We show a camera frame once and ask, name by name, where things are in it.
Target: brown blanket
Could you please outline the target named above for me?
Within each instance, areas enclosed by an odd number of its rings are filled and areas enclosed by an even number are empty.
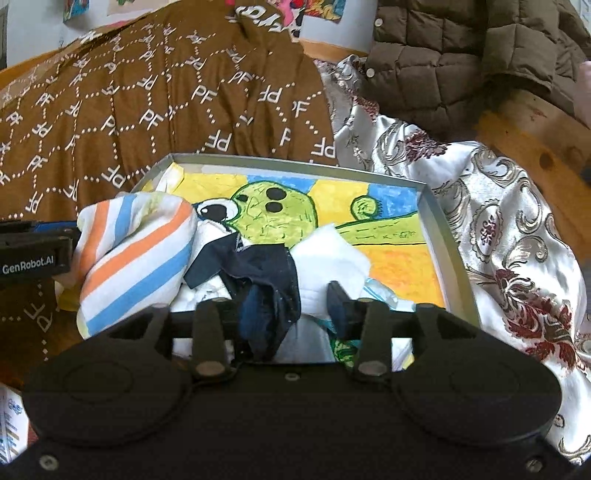
[[[264,0],[183,0],[92,31],[0,111],[0,219],[72,220],[169,153],[336,165],[320,76]],[[79,341],[53,282],[0,293],[0,381]]]

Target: silver satin fabric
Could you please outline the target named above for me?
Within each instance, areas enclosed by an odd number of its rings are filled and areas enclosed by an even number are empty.
[[[547,440],[573,463],[591,454],[591,319],[575,257],[527,172],[483,144],[441,144],[357,95],[361,61],[316,62],[339,166],[427,183],[457,241],[481,327],[543,361],[563,403]]]

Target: black cloth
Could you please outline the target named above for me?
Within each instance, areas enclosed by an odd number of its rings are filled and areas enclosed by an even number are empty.
[[[301,315],[296,264],[283,244],[242,245],[232,233],[206,244],[184,279],[195,288],[220,275],[233,299],[240,300],[239,334],[254,361],[269,361]]]

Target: orange stripe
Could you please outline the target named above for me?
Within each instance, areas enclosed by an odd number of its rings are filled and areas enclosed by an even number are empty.
[[[107,226],[107,215],[109,213],[109,202],[99,202],[95,209],[95,219],[92,222],[88,241],[80,253],[80,279],[84,279],[92,266],[96,263],[96,250],[105,233]]]
[[[151,234],[142,238],[141,240],[131,244],[118,255],[111,258],[108,262],[98,268],[86,280],[82,292],[80,293],[80,301],[84,300],[88,295],[100,287],[106,280],[115,275],[124,266],[130,264],[136,258],[142,256],[152,247],[159,244],[166,237],[174,233],[183,222],[190,217],[193,207],[188,202],[182,202],[174,214],[172,220],[165,225],[158,227]]]

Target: screw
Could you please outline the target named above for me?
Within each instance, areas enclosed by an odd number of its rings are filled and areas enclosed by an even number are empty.
[[[48,472],[54,472],[57,470],[57,467],[60,466],[60,462],[58,462],[57,458],[53,455],[42,455],[41,458],[39,458],[39,465]]]
[[[529,473],[539,473],[543,467],[544,467],[544,464],[542,463],[541,460],[539,460],[537,458],[532,458],[531,460],[528,460],[525,463],[525,469]]]

